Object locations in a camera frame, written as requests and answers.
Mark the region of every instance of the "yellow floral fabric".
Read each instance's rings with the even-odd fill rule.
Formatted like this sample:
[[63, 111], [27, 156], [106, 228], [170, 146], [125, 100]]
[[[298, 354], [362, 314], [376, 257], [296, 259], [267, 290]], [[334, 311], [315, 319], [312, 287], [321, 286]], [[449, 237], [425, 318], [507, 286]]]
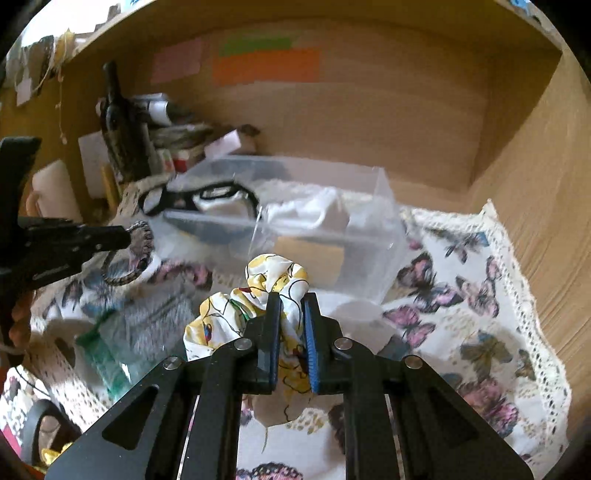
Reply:
[[201, 304], [199, 317], [185, 328], [187, 357], [195, 360], [209, 356], [218, 347], [240, 338], [248, 320], [265, 313], [269, 293], [279, 293], [279, 381], [273, 395], [254, 397], [252, 406], [255, 418], [264, 425], [286, 423], [301, 414], [311, 397], [300, 303], [310, 287], [308, 276], [302, 266], [274, 254], [251, 260], [245, 275], [247, 287], [234, 288], [230, 294], [216, 293]]

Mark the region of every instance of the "wine bottle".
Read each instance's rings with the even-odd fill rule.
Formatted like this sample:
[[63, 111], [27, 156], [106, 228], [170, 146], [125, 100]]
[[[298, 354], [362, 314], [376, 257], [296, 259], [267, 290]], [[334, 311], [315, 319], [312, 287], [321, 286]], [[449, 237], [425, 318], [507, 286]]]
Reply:
[[105, 63], [103, 71], [107, 98], [100, 120], [111, 162], [123, 183], [143, 179], [150, 175], [150, 167], [140, 125], [132, 105], [121, 95], [116, 63]]

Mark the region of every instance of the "clear plastic box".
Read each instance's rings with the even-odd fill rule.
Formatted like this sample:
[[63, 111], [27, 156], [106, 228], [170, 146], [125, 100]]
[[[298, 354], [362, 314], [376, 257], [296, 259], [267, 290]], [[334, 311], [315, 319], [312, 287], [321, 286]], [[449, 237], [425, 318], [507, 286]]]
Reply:
[[[239, 274], [248, 261], [275, 253], [301, 264], [314, 288], [381, 302], [407, 259], [408, 244], [398, 205], [383, 168], [290, 157], [228, 156], [206, 160], [176, 177], [169, 190], [193, 190], [221, 180], [237, 181], [258, 197], [257, 219], [166, 210], [176, 227], [217, 246], [207, 262]], [[334, 187], [346, 225], [269, 221], [273, 205], [308, 202]]]

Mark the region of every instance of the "orange sticky note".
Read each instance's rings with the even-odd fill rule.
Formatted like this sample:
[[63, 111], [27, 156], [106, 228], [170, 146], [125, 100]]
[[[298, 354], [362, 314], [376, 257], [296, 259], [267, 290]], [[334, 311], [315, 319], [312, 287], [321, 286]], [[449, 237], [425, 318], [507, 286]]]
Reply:
[[219, 86], [257, 81], [317, 82], [319, 76], [320, 52], [315, 48], [254, 51], [213, 62], [213, 80]]

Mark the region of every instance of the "grey knitted fabric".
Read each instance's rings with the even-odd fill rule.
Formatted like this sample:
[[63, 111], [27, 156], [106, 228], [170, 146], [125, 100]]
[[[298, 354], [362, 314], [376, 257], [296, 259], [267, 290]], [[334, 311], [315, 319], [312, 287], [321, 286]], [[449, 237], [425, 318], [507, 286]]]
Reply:
[[199, 314], [208, 292], [179, 275], [159, 284], [143, 284], [140, 293], [98, 330], [118, 362], [153, 366], [182, 339], [185, 326]]

